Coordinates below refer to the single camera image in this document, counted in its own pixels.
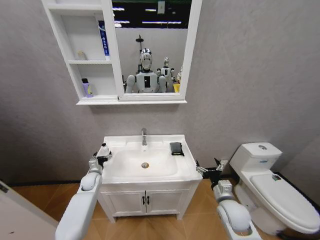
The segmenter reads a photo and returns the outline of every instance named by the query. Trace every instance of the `door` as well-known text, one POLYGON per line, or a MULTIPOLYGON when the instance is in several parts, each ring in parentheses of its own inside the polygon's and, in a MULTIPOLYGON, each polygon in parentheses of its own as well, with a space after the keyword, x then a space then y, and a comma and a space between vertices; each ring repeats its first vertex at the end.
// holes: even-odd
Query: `door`
POLYGON ((102 192, 114 217, 146 214, 145 191, 102 192))
POLYGON ((0 239, 55 239, 58 222, 0 181, 0 239))
POLYGON ((177 214, 188 190, 150 190, 145 192, 147 214, 177 214))

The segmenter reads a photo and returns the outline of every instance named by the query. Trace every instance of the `white shelf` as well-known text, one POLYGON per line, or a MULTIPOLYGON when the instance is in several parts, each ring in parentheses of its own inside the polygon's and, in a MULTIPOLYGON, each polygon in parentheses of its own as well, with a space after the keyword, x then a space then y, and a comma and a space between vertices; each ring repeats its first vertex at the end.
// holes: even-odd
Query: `white shelf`
POLYGON ((47 7, 50 11, 60 15, 93 16, 94 14, 102 14, 102 6, 99 4, 48 3, 47 7))
POLYGON ((76 105, 148 105, 148 104, 186 104, 186 100, 148 100, 148 101, 119 101, 117 95, 96 95, 83 97, 76 105))
POLYGON ((69 60, 69 64, 112 64, 111 60, 69 60))

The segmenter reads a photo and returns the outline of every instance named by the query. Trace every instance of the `white sink basin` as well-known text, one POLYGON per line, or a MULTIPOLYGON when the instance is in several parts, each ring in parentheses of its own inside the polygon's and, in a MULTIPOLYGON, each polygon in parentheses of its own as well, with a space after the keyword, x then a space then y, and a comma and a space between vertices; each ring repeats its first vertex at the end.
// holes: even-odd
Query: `white sink basin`
POLYGON ((121 150, 114 155, 112 175, 115 177, 163 177, 178 171, 174 156, 166 148, 121 150))
POLYGON ((199 180, 196 163, 184 135, 106 136, 112 158, 103 164, 102 183, 199 180), (170 143, 182 143, 182 155, 172 155, 170 143))

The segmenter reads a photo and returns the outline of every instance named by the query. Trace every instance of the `yellow object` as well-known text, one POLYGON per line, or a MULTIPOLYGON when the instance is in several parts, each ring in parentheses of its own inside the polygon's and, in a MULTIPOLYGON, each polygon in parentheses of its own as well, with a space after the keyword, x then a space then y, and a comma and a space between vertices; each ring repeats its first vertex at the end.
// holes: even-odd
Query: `yellow object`
POLYGON ((180 92, 180 84, 179 83, 173 84, 173 88, 174 88, 174 92, 175 93, 179 93, 180 92))

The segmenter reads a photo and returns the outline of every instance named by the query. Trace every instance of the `faucet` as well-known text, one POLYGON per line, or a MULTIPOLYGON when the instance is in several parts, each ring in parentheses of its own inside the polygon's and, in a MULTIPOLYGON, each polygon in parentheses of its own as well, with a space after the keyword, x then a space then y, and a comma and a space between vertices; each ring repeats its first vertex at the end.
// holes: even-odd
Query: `faucet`
POLYGON ((141 134, 142 134, 142 146, 147 146, 147 129, 142 128, 141 134))

